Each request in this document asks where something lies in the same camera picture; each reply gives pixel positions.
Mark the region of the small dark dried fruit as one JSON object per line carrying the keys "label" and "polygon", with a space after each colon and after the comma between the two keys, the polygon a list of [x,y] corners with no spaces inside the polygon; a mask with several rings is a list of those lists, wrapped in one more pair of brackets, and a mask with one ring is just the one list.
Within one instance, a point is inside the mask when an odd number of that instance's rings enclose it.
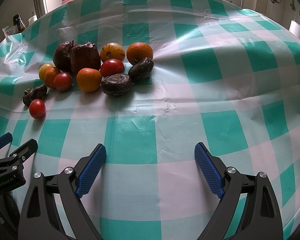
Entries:
{"label": "small dark dried fruit", "polygon": [[29,107],[30,104],[36,100],[44,100],[47,97],[48,88],[46,85],[40,85],[35,88],[29,88],[24,91],[22,101],[25,106]]}

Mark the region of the white plastic cup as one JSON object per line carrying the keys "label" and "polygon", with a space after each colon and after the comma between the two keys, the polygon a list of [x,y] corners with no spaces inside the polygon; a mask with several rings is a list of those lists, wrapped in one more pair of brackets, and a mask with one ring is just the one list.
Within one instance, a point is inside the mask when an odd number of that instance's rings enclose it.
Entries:
{"label": "white plastic cup", "polygon": [[31,18],[28,19],[29,22],[29,26],[31,26],[33,23],[35,23],[37,21],[37,16],[31,16]]}

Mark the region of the dark wrinkled passion fruit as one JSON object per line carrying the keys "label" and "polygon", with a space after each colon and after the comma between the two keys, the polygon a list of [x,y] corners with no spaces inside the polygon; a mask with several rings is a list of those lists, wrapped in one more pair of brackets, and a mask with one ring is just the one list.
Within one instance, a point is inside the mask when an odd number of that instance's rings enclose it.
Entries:
{"label": "dark wrinkled passion fruit", "polygon": [[140,62],[136,63],[128,71],[132,83],[138,83],[144,79],[149,78],[153,67],[154,67],[154,62],[149,57],[145,57]]}
{"label": "dark wrinkled passion fruit", "polygon": [[106,95],[122,96],[133,86],[132,80],[128,74],[114,74],[105,77],[102,80],[101,87]]}

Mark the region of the steel thermos flask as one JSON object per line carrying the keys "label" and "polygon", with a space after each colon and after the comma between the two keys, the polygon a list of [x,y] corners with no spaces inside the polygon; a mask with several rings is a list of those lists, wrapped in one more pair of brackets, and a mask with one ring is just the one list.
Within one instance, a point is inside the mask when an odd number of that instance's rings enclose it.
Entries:
{"label": "steel thermos flask", "polygon": [[46,0],[34,0],[34,7],[38,19],[48,13]]}

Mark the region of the dark glass bottle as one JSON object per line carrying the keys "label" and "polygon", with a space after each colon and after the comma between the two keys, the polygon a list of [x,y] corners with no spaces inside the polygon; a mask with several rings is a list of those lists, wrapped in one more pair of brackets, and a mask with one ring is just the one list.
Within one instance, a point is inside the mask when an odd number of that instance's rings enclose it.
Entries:
{"label": "dark glass bottle", "polygon": [[26,26],[23,23],[20,14],[16,14],[13,17],[13,29],[14,29],[14,34],[21,33],[26,29]]}

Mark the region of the small orange mandarin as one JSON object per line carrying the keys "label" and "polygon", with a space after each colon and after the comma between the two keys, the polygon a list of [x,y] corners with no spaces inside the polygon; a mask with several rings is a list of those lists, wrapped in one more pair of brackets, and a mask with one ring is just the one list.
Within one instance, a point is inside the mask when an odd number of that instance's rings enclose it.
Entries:
{"label": "small orange mandarin", "polygon": [[56,67],[50,67],[44,75],[44,83],[49,88],[54,88],[54,78],[60,74],[60,70]]}

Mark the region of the dark wrinkled passion fruit back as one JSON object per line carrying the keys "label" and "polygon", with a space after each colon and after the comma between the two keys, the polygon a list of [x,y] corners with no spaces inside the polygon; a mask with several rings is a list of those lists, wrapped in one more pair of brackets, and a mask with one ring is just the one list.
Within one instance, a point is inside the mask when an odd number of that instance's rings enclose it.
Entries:
{"label": "dark wrinkled passion fruit back", "polygon": [[149,78],[153,67],[154,67],[154,62],[149,57],[145,57],[140,62],[136,63],[128,71],[132,83],[138,83],[144,79]]}

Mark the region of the orange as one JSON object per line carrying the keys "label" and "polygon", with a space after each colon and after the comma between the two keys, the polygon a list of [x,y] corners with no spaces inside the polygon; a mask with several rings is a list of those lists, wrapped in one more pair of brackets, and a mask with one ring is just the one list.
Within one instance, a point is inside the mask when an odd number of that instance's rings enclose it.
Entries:
{"label": "orange", "polygon": [[81,69],[76,76],[76,83],[78,88],[85,92],[90,93],[98,90],[101,85],[101,73],[92,68]]}
{"label": "orange", "polygon": [[126,51],[127,60],[131,65],[135,65],[143,58],[153,59],[153,49],[149,44],[143,42],[135,42],[131,44]]}

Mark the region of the teal checkered tablecloth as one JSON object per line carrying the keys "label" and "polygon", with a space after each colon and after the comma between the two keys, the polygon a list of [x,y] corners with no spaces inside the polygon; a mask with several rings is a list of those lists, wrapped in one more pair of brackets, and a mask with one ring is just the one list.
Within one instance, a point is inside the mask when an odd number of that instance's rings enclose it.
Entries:
{"label": "teal checkered tablecloth", "polygon": [[[145,42],[151,77],[121,97],[51,90],[36,120],[23,92],[63,41]],[[197,239],[218,204],[194,160],[203,142],[243,174],[265,172],[288,238],[300,224],[300,40],[222,0],[74,0],[0,43],[0,136],[33,138],[24,165],[60,173],[97,144],[106,163],[87,213],[104,239]]]}

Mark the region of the dark red wrinkled apple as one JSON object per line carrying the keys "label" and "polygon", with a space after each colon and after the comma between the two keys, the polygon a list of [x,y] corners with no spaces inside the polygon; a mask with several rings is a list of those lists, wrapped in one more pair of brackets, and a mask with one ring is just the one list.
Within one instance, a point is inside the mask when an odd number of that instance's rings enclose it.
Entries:
{"label": "dark red wrinkled apple", "polygon": [[62,72],[71,73],[70,52],[77,43],[72,41],[62,42],[57,46],[53,55],[53,63]]}

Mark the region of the small yellow fruit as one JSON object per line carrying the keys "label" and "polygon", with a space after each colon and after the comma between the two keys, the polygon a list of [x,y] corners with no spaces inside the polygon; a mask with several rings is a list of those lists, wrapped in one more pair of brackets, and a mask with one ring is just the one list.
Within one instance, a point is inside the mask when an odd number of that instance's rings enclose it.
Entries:
{"label": "small yellow fruit", "polygon": [[50,68],[53,68],[53,67],[54,67],[54,65],[52,63],[45,63],[40,67],[40,70],[38,72],[38,76],[39,76],[41,81],[44,82],[44,77],[45,77],[46,71]]}

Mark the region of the dark wrinkled passion fruit front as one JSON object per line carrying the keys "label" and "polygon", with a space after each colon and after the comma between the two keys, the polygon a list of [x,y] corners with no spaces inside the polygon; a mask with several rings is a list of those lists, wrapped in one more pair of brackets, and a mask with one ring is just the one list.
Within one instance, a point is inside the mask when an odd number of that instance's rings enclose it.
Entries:
{"label": "dark wrinkled passion fruit front", "polygon": [[122,96],[133,86],[132,80],[128,74],[114,74],[105,77],[102,80],[101,87],[106,95]]}

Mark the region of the large red tomato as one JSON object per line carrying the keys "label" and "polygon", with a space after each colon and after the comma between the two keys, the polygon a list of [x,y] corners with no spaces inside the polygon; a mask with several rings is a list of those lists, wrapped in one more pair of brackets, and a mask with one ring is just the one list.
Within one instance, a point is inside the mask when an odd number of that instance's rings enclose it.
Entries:
{"label": "large red tomato", "polygon": [[100,67],[100,73],[103,77],[115,74],[121,74],[125,70],[124,64],[118,59],[108,59]]}

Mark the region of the yellow striped round fruit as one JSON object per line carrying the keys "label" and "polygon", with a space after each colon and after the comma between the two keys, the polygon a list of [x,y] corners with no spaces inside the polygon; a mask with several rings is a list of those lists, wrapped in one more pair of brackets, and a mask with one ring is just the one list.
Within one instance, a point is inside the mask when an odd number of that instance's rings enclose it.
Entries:
{"label": "yellow striped round fruit", "polygon": [[102,47],[100,57],[102,62],[105,62],[109,59],[117,59],[123,62],[126,57],[126,53],[120,44],[116,42],[110,42]]}

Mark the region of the dark red shrivelled apple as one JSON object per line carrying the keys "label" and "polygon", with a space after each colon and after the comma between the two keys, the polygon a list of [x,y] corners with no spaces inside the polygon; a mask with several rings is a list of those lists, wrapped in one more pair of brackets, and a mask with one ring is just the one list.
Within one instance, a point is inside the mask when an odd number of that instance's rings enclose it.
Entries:
{"label": "dark red shrivelled apple", "polygon": [[101,58],[97,46],[94,43],[87,42],[71,48],[70,65],[74,74],[77,74],[83,68],[100,70]]}

